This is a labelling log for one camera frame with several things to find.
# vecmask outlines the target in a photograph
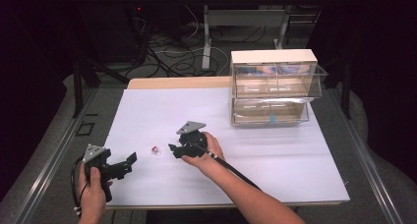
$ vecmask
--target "gray floor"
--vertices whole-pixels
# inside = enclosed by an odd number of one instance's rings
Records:
[[[242,40],[256,28],[218,28],[212,34],[221,39]],[[312,27],[294,27],[291,29],[289,45],[285,48],[303,48],[310,35]],[[253,39],[261,36],[257,32]],[[237,49],[271,49],[271,38],[274,30],[267,29],[261,41],[230,43],[214,41],[212,55],[218,62],[217,73],[228,75],[228,60],[230,50]],[[199,41],[190,38],[190,42]],[[180,50],[178,47],[168,46],[169,50]],[[175,63],[178,59],[161,55],[166,63]],[[200,69],[201,57],[197,57],[195,66]],[[144,77],[153,71],[153,67],[143,67],[132,71],[128,77]],[[158,72],[157,77],[164,77]],[[0,204],[1,223],[75,223],[77,217],[73,211],[70,189],[70,169],[74,160],[80,156],[87,143],[104,144],[110,129],[118,102],[125,85],[120,85],[106,75],[100,76],[103,84],[99,89],[85,91],[86,102],[89,106],[82,112],[81,117],[72,120],[74,112],[74,94],[72,92],[72,78],[66,80],[68,86],[67,97],[64,99],[59,112],[51,123],[27,168],[21,174],[15,186],[8,192]],[[337,206],[301,207],[299,214],[308,223],[417,223],[417,187],[405,175],[385,162],[372,151],[372,160],[362,161],[363,153],[358,150],[359,143],[366,148],[367,121],[360,100],[353,95],[351,100],[352,120],[346,120],[340,114],[337,96],[339,90],[324,90],[324,97],[312,103],[322,131],[328,142],[341,176],[346,180],[351,201]],[[89,137],[77,136],[77,129],[82,123],[94,123]],[[353,125],[354,132],[349,131]],[[67,144],[64,149],[60,144]],[[381,178],[382,185],[375,186],[375,174],[367,173],[367,168],[377,171],[377,180]],[[112,212],[108,212],[103,223],[110,223]],[[145,211],[119,210],[115,213],[114,223],[144,223]]]

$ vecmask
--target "table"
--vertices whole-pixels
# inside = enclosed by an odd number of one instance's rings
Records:
[[[209,69],[211,51],[210,26],[268,26],[279,27],[278,38],[273,40],[275,49],[282,49],[282,43],[289,25],[291,6],[285,6],[280,10],[209,10],[208,5],[204,9],[205,47],[202,69]]]
[[[135,79],[124,91],[105,147],[108,163],[138,154],[133,172],[110,188],[109,209],[213,208],[231,200],[168,144],[187,121],[206,123],[226,160],[288,205],[338,204],[349,195],[311,110],[307,123],[269,129],[229,126],[228,77]],[[151,149],[157,146],[160,155]]]

